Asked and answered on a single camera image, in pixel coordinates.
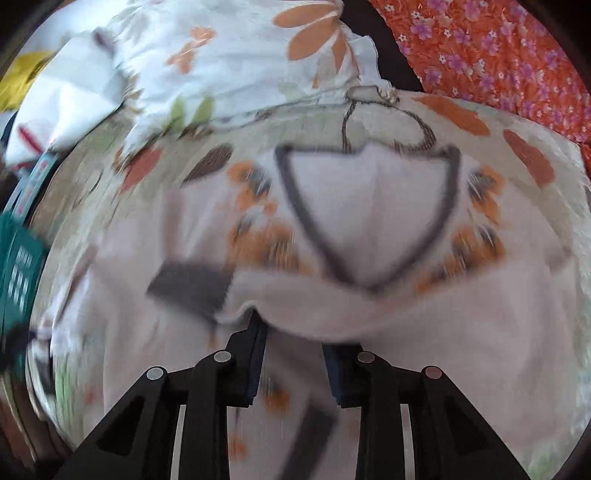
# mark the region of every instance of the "orange flower print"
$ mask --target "orange flower print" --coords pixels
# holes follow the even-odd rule
[[[242,218],[227,236],[226,264],[231,268],[275,268],[311,275],[311,268],[298,253],[291,228],[280,220],[269,220],[254,228]]]
[[[226,174],[233,183],[243,187],[236,197],[236,207],[241,212],[246,212],[259,202],[267,200],[271,191],[271,179],[253,161],[237,162],[228,169]],[[265,205],[265,209],[268,212],[269,209],[273,210],[273,206]]]
[[[468,195],[477,212],[484,213],[492,223],[498,225],[499,206],[493,195],[501,194],[505,179],[487,165],[470,173]]]
[[[505,257],[505,247],[495,231],[487,226],[464,226],[452,238],[452,254],[443,265],[415,285],[425,293],[434,286],[458,275],[471,273]]]
[[[336,73],[339,72],[345,55],[349,53],[354,68],[357,62],[339,24],[340,9],[335,1],[327,0],[309,5],[290,8],[273,19],[273,24],[281,28],[302,28],[291,39],[287,57],[291,61],[302,60],[316,53],[320,47],[336,35],[332,45]]]
[[[186,75],[191,71],[195,51],[215,37],[216,31],[211,28],[195,27],[189,34],[191,40],[185,43],[178,53],[170,56],[166,61],[166,65],[176,65],[181,75]]]

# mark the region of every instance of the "yellow cloth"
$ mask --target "yellow cloth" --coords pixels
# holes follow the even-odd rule
[[[18,110],[39,72],[51,60],[53,53],[34,51],[18,56],[0,80],[0,112]]]

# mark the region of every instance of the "brown leaf print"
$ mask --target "brown leaf print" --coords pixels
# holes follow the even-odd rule
[[[191,170],[191,173],[189,173],[189,175],[187,175],[187,177],[183,180],[183,184],[189,181],[202,179],[211,173],[221,170],[224,168],[226,163],[228,163],[228,160],[230,160],[233,151],[234,148],[230,143],[224,143],[212,148],[199,161],[199,163],[195,165],[195,167]]]
[[[452,121],[458,128],[470,132],[479,137],[489,137],[491,130],[478,118],[478,114],[472,110],[461,107],[452,100],[439,95],[424,95],[415,98],[417,102],[428,106],[439,115]]]
[[[544,187],[554,181],[554,169],[550,160],[540,150],[529,145],[512,130],[503,130],[503,137],[511,150],[527,167],[538,187]]]
[[[119,189],[119,194],[127,192],[130,188],[141,182],[160,160],[161,148],[144,148],[134,159],[125,175],[125,180]]]

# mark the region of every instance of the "red stripe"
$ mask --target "red stripe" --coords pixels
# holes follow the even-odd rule
[[[43,147],[29,129],[23,125],[19,125],[17,127],[17,132],[21,140],[24,141],[36,154],[41,155],[43,153]]]

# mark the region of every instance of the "gray fabric patch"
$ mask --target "gray fabric patch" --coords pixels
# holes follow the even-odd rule
[[[234,272],[203,264],[165,263],[147,294],[215,323],[223,308]]]
[[[278,480],[309,480],[328,445],[336,418],[309,401]]]

